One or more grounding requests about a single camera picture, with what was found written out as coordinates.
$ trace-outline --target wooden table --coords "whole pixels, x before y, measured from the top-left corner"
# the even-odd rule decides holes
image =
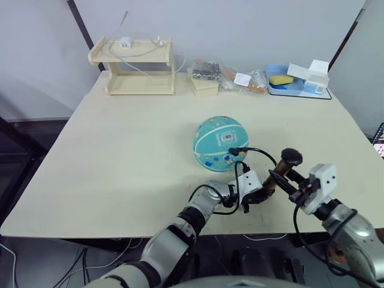
[[[307,176],[317,163],[335,163],[332,196],[384,227],[384,161],[352,117],[332,100],[221,92],[195,97],[185,74],[175,95],[116,95],[104,91],[102,73],[77,108],[1,227],[5,236],[119,238],[152,236],[209,179],[232,181],[233,172],[203,168],[192,153],[194,129],[214,115],[238,120],[250,146],[276,159],[286,147],[304,157]],[[261,154],[245,161],[261,181],[271,168]],[[203,234],[293,232],[293,204],[281,190],[249,214],[213,215]],[[299,213],[303,232],[323,231]]]

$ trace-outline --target white wall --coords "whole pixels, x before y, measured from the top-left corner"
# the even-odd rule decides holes
[[[244,72],[290,61],[330,61],[364,0],[76,0],[94,42],[120,36],[172,37],[176,66],[217,60]]]
[[[384,122],[384,1],[367,7],[329,75],[332,92],[373,135]]]
[[[68,118],[94,84],[65,0],[0,0],[0,116]]]

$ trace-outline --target small wooden box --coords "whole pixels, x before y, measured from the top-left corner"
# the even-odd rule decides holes
[[[194,79],[190,76],[188,80],[196,96],[213,96],[218,93],[218,82]]]

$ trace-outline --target white cable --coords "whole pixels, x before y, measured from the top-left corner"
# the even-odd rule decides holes
[[[15,282],[16,282],[16,254],[12,250],[8,249],[6,246],[4,246],[2,244],[0,244],[0,246],[2,248],[6,249],[13,256],[12,281],[13,281],[13,288],[15,288]]]
[[[133,68],[133,69],[135,69],[135,70],[137,70],[138,72],[143,73],[145,76],[153,77],[152,75],[149,75],[148,73],[144,72],[143,70],[140,70],[140,69],[138,69],[137,67],[135,67],[135,66],[129,64],[128,62],[125,62],[125,61],[124,61],[123,59],[121,59],[120,57],[117,57],[117,56],[115,56],[115,57],[118,58],[118,59],[120,59],[120,61],[121,61],[122,63],[124,63],[125,65],[127,65],[127,66],[129,66],[129,67],[131,67],[131,68]]]
[[[103,51],[103,54],[106,53],[104,47],[105,47],[105,45],[106,45],[107,43],[108,43],[108,41],[106,41],[106,42],[104,43],[103,47],[101,48],[102,51]],[[140,54],[116,56],[116,55],[110,50],[110,48],[112,47],[113,43],[114,43],[114,39],[110,39],[110,45],[109,45],[109,47],[108,47],[108,49],[107,49],[107,52],[110,53],[110,54],[112,55],[112,57],[120,57],[120,58],[140,57],[140,56],[149,54],[149,53],[151,53],[151,52],[153,52],[153,51],[155,51],[155,50],[157,50],[157,49],[159,49],[159,48],[164,47],[164,44],[156,44],[156,42],[152,41],[152,43],[155,45],[155,47],[154,47],[153,49],[151,49],[151,50],[148,50],[148,51],[143,52],[143,53],[140,53]]]
[[[177,73],[177,72],[179,72],[179,71],[181,70],[181,68],[184,66],[186,60],[187,60],[187,53],[184,52],[184,60],[183,60],[183,62],[182,62],[182,64],[181,64],[180,68],[177,69],[177,70],[175,71],[175,73]]]
[[[138,246],[140,246],[142,244],[142,242],[143,242],[143,238],[140,239],[139,243],[136,246],[130,247],[130,249],[137,248]]]
[[[124,21],[125,21],[125,18],[127,18],[127,15],[128,15],[128,11],[126,11],[126,12],[124,13],[124,15],[123,15],[123,17],[122,17],[122,19],[121,19],[120,25],[119,25],[118,28],[116,29],[116,31],[115,31],[115,33],[114,33],[112,39],[115,39],[115,38],[118,36],[118,33],[119,33],[120,29],[121,29],[122,24],[123,24]]]
[[[248,240],[251,240],[251,241],[264,241],[264,240],[279,240],[279,239],[283,239],[287,235],[288,235],[288,233],[285,233],[283,236],[278,237],[278,238],[262,238],[262,239],[253,239],[253,238],[248,237],[247,235],[243,235],[243,236],[246,237]]]
[[[122,253],[120,253],[120,255],[119,255],[118,257],[116,257],[113,261],[111,261],[110,263],[105,264],[105,265],[101,265],[101,266],[89,266],[89,267],[85,267],[85,269],[106,268],[106,267],[108,267],[108,266],[110,266],[110,265],[113,265],[117,260],[119,260],[119,259],[121,258],[121,256],[124,255],[125,252],[127,252],[128,249],[130,249],[130,248],[135,248],[135,247],[130,247],[131,243],[132,243],[132,238],[130,239],[130,241],[129,241],[127,247],[124,249],[124,251],[123,251]],[[67,279],[70,278],[73,274],[76,274],[76,273],[78,273],[78,272],[80,272],[80,271],[83,271],[83,268],[78,269],[78,270],[75,270],[75,271],[73,271],[72,273],[68,274],[68,275],[61,281],[59,287],[64,283],[65,280],[67,280]]]
[[[79,256],[79,253],[84,253],[84,251],[80,251],[80,250],[81,250],[81,247],[78,247],[77,252],[76,252],[75,259],[77,259],[77,257]],[[68,286],[70,285],[71,278],[68,278],[67,280],[68,280],[68,281],[67,281],[66,288],[68,288]]]
[[[217,244],[218,244],[218,255],[217,255],[217,263],[220,264],[221,267],[223,267],[223,269],[225,270],[225,272],[228,274],[228,275],[231,275],[231,273],[228,271],[228,269],[224,266],[224,264],[221,262],[220,258],[221,258],[221,243],[219,241],[219,239],[217,238],[217,236],[215,235],[214,236],[216,241],[217,241]]]

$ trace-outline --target white box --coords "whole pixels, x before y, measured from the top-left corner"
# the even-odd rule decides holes
[[[121,37],[120,38],[120,47],[121,48],[131,48],[132,47],[131,37]]]
[[[321,95],[329,83],[328,65],[328,62],[313,60],[306,69],[290,63],[287,74],[305,80],[303,91]]]

